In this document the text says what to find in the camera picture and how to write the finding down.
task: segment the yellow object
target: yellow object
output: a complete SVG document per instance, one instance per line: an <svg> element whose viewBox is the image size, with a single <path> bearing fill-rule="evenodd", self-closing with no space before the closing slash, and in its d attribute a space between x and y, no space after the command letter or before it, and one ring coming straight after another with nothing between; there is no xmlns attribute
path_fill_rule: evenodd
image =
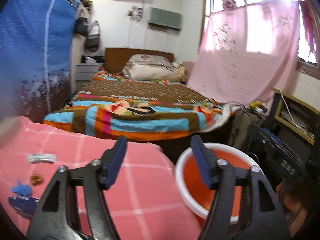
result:
<svg viewBox="0 0 320 240"><path fill-rule="evenodd" d="M259 107L259 106L262 106L262 102L261 101L254 101L249 105L250 109L254 109L254 108Z"/></svg>

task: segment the pink checkered bedsheet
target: pink checkered bedsheet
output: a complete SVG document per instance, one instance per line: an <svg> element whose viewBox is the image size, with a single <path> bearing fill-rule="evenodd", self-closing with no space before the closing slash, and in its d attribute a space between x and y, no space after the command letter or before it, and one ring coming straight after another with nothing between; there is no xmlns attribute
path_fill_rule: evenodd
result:
<svg viewBox="0 0 320 240"><path fill-rule="evenodd" d="M32 187L32 196L40 198L50 178L60 165L82 167L100 158L114 140L103 140L55 127L32 123L20 117L22 127L12 140L0 149L0 201L17 227L26 234L29 220L10 207L7 198L11 187L20 180L29 184L33 173L44 177L44 183ZM28 154L53 153L56 163L27 163ZM174 182L174 166L151 143L128 143L128 150L116 184L105 192L120 237L123 240L195 240L199 225L179 197ZM78 203L83 232L90 235L82 190Z"/></svg>

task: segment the power cord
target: power cord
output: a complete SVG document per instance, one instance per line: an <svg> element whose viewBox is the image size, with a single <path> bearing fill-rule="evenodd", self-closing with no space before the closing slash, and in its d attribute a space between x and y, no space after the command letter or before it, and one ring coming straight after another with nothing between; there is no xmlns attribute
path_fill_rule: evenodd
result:
<svg viewBox="0 0 320 240"><path fill-rule="evenodd" d="M231 106L241 106L242 109L250 110L250 108L248 108L244 104L241 104L241 103L236 102L236 101L228 101L228 102L225 102L225 103L228 104L228 105L231 105Z"/></svg>
<svg viewBox="0 0 320 240"><path fill-rule="evenodd" d="M286 108L287 108L287 110L288 110L288 113L289 113L289 115L290 115L290 117L291 117L291 120L292 120L293 125L294 125L296 128L298 128L299 130L301 130L303 133L307 134L307 131L305 131L305 130L293 119L293 117L292 117L292 115L291 115L291 113L290 113L289 107L288 107L288 105L287 105L287 102L284 100L284 96L283 96L283 94L282 94L282 91L281 91L279 88L276 88L276 89L278 89L279 92L280 92L281 98L282 98L282 100L284 101L284 104L285 104L285 106L286 106Z"/></svg>

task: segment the black bag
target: black bag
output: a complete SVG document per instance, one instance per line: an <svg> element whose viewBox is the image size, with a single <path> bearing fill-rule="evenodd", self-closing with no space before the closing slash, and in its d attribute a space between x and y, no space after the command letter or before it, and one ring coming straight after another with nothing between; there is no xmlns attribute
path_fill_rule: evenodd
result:
<svg viewBox="0 0 320 240"><path fill-rule="evenodd" d="M89 34L84 43L84 49L96 52L100 45L100 32L101 28L97 21L94 21L90 26L89 33L93 27L98 26L98 34Z"/></svg>
<svg viewBox="0 0 320 240"><path fill-rule="evenodd" d="M94 60L97 61L97 63L104 63L104 57L103 56L93 56Z"/></svg>
<svg viewBox="0 0 320 240"><path fill-rule="evenodd" d="M83 9L80 11L80 17L76 21L75 29L73 33L80 34L81 36L87 37L89 33L88 19L81 16Z"/></svg>

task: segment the drawer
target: drawer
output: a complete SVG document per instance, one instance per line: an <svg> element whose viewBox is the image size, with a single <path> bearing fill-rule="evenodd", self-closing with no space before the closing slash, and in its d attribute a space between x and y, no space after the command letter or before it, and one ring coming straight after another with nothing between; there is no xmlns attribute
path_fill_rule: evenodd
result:
<svg viewBox="0 0 320 240"><path fill-rule="evenodd" d="M102 65L102 63L97 64L79 64L77 65L76 72L77 73L97 73L99 71L99 67Z"/></svg>
<svg viewBox="0 0 320 240"><path fill-rule="evenodd" d="M76 73L76 80L91 80L96 72Z"/></svg>

